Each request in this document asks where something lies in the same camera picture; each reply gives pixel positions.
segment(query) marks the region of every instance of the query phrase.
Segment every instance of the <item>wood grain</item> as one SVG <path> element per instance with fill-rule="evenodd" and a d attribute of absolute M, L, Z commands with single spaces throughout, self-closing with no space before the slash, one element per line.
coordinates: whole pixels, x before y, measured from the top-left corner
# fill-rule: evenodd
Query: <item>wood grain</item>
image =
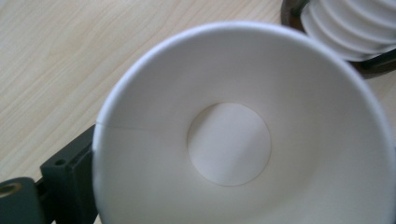
<path fill-rule="evenodd" d="M 113 85 L 170 35 L 212 21 L 279 23 L 280 0 L 0 1 L 0 181 L 94 124 Z M 396 127 L 396 73 L 368 82 Z"/>

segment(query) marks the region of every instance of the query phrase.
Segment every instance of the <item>wooden table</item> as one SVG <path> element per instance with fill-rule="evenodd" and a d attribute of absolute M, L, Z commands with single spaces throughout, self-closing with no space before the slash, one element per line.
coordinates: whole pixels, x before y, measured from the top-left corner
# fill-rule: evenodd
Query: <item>wooden table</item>
<path fill-rule="evenodd" d="M 3 0 L 0 182 L 39 165 L 94 124 L 113 85 L 165 38 L 212 21 L 280 23 L 281 0 Z M 396 72 L 368 81 L 393 128 Z"/>

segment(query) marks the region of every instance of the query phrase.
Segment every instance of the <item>light wood surface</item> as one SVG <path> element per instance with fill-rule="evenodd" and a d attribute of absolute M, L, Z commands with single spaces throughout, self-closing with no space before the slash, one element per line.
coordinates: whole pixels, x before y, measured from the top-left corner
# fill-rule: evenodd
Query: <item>light wood surface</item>
<path fill-rule="evenodd" d="M 212 21 L 279 23 L 281 0 L 0 1 L 0 182 L 94 124 L 113 85 L 166 37 Z M 368 81 L 396 127 L 396 72 Z"/>

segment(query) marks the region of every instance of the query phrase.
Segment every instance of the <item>tabletop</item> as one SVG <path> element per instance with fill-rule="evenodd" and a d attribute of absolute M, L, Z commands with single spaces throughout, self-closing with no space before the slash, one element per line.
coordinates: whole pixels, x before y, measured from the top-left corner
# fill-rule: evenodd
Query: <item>tabletop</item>
<path fill-rule="evenodd" d="M 212 21 L 280 24 L 281 0 L 0 1 L 0 182 L 92 126 L 124 72 L 165 38 Z M 396 127 L 396 72 L 367 80 Z"/>

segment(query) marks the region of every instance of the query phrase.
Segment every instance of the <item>black metal object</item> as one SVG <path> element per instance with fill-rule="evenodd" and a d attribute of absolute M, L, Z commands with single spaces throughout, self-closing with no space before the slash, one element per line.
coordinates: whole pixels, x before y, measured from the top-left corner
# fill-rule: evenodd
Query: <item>black metal object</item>
<path fill-rule="evenodd" d="M 283 0 L 280 19 L 283 25 L 305 33 L 300 16 L 309 0 Z M 364 78 L 384 75 L 396 70 L 396 49 L 363 62 L 349 62 Z"/>
<path fill-rule="evenodd" d="M 0 223 L 93 223 L 92 138 L 93 126 L 41 165 L 37 183 L 28 177 L 1 183 Z"/>

